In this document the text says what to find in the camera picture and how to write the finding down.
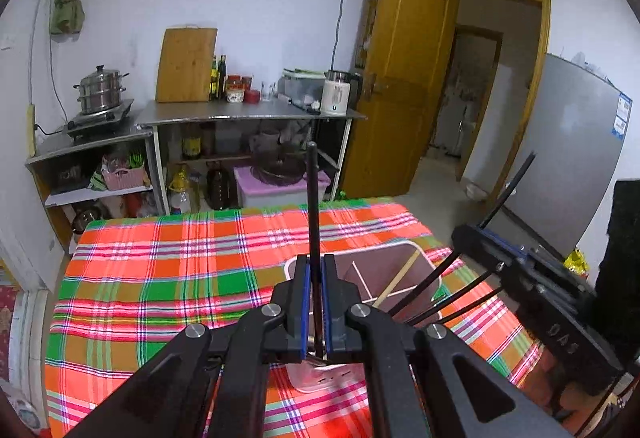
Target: red plaid tablecloth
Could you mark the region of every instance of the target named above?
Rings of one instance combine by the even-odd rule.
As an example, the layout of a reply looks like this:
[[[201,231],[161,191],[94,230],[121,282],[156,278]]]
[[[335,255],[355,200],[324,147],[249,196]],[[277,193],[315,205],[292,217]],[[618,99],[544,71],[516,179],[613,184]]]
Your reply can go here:
[[[449,253],[391,199],[321,205],[323,253],[412,240],[434,264]],[[283,265],[308,253],[304,207],[242,209],[156,219],[94,222],[69,262],[54,309],[45,365],[53,438],[60,438],[186,325],[219,327],[266,303]],[[476,274],[457,260],[439,295]],[[490,291],[481,285],[443,315]],[[449,326],[511,382],[538,348],[498,299]],[[303,394],[273,366],[264,436],[371,436],[364,382]]]

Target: pink storage box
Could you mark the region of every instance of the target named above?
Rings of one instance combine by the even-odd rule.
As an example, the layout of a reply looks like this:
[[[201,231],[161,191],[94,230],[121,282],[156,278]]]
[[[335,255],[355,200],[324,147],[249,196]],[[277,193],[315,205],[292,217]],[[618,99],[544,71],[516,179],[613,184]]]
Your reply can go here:
[[[145,166],[135,169],[116,169],[113,173],[102,171],[102,177],[109,191],[119,191],[120,189],[131,189],[145,185]]]
[[[235,167],[234,176],[238,185],[238,203],[241,207],[275,207],[306,203],[306,179],[292,185],[270,185],[262,183],[251,172],[251,166]],[[331,180],[324,171],[318,173],[318,201]]]

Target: pot lid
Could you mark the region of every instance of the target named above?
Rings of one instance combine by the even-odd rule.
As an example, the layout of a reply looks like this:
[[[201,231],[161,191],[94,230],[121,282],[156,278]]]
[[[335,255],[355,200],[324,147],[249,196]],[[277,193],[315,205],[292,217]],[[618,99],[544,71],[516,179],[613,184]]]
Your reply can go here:
[[[80,84],[82,86],[101,83],[106,80],[117,78],[119,75],[119,72],[117,70],[105,70],[103,64],[95,68],[95,72],[90,73],[80,81]]]

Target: black metal rod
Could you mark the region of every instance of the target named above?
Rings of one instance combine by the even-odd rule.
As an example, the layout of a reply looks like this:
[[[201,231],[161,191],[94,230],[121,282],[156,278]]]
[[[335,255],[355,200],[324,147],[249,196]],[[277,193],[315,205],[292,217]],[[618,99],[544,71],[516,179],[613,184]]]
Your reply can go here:
[[[474,308],[480,306],[482,303],[489,301],[494,295],[498,295],[501,291],[502,291],[502,287],[498,287],[495,290],[492,290],[491,292],[489,292],[487,295],[483,295],[477,301],[473,301],[473,303],[469,303],[468,305],[461,308],[460,310],[453,312],[452,314],[449,314],[446,317],[443,317],[442,319],[437,320],[436,323],[438,324],[448,323],[449,321],[452,321],[456,317],[460,317],[461,315],[464,315],[468,311],[473,310]]]
[[[450,295],[449,297],[447,297],[444,301],[440,301],[439,303],[434,304],[427,311],[422,312],[421,314],[418,314],[418,315],[416,315],[414,317],[411,317],[411,319],[409,319],[406,323],[408,325],[413,326],[413,325],[415,325],[415,324],[417,324],[417,323],[419,323],[421,321],[424,321],[425,319],[427,319],[427,317],[432,316],[434,313],[438,313],[444,307],[449,306],[451,303],[454,303],[455,301],[460,299],[465,293],[473,290],[475,287],[480,285],[480,283],[482,283],[485,279],[487,279],[492,274],[493,274],[493,272],[490,272],[490,271],[486,271],[486,272],[482,273],[481,275],[476,277],[471,283],[466,285],[466,287],[461,288],[456,293],[454,293],[454,294]]]
[[[529,166],[531,166],[531,163],[533,162],[534,158],[536,158],[536,154],[532,151],[527,157],[527,159],[524,161],[524,163],[522,164],[518,172],[513,176],[513,179],[511,180],[511,182],[509,182],[509,185],[506,187],[506,189],[502,191],[500,196],[498,196],[494,207],[487,213],[484,219],[482,219],[482,221],[479,223],[478,226],[481,229],[484,229],[485,227],[487,227],[487,225],[495,216],[495,214],[502,208],[504,203],[508,200],[511,193],[513,193],[513,190],[516,189],[517,184],[520,182],[524,174],[529,169]],[[459,257],[460,257],[460,253],[457,253],[455,250],[453,250],[452,253],[450,253],[450,255],[447,256],[444,259],[444,261],[441,264],[439,264],[433,270],[433,272],[431,272],[431,274],[429,274],[425,278],[425,280],[418,283],[418,285],[411,292],[405,295],[400,301],[398,301],[398,303],[396,303],[395,306],[393,306],[389,310],[389,315],[391,316],[396,315],[402,308],[405,308],[406,306],[409,305],[409,303],[412,303],[422,292],[424,292],[431,285],[431,283],[433,283],[438,277],[440,277],[450,267],[450,265]]]
[[[309,217],[309,266],[311,297],[314,309],[314,351],[324,357],[322,349],[322,270],[320,265],[320,213],[318,208],[318,147],[306,144],[306,203]]]
[[[613,390],[616,389],[616,386],[618,385],[620,380],[622,380],[623,376],[625,376],[624,372],[621,373],[619,376],[617,376],[616,379],[611,383],[611,385],[609,386],[607,391],[605,391],[604,395],[602,396],[602,398],[598,402],[598,405],[593,408],[593,411],[591,411],[591,414],[587,417],[587,420],[585,420],[582,423],[582,425],[580,426],[580,429],[578,429],[578,432],[575,434],[576,436],[580,436],[582,434],[582,431],[587,429],[587,426],[591,423],[591,421],[597,415],[598,411],[602,408],[602,406],[605,404],[605,402],[607,402],[607,399],[609,398],[611,393],[613,393]]]
[[[509,199],[509,196],[511,196],[511,193],[513,193],[514,189],[516,189],[516,186],[519,184],[520,180],[522,180],[524,174],[527,173],[527,170],[530,168],[535,158],[536,154],[532,151],[526,158],[524,163],[520,166],[518,172],[513,176],[513,178],[509,182],[509,185],[500,193],[497,200],[495,201],[494,207],[487,213],[484,219],[479,223],[478,227],[480,227],[481,229],[487,227],[496,213],[500,209],[502,209],[502,206]]]

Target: plastic basket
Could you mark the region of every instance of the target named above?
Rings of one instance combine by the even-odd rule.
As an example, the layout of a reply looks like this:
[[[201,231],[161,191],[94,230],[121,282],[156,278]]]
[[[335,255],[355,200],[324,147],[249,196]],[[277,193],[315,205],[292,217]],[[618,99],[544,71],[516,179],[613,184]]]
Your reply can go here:
[[[135,169],[116,169],[113,173],[102,171],[102,177],[109,191],[119,191],[120,189],[131,189],[145,184],[145,166]]]

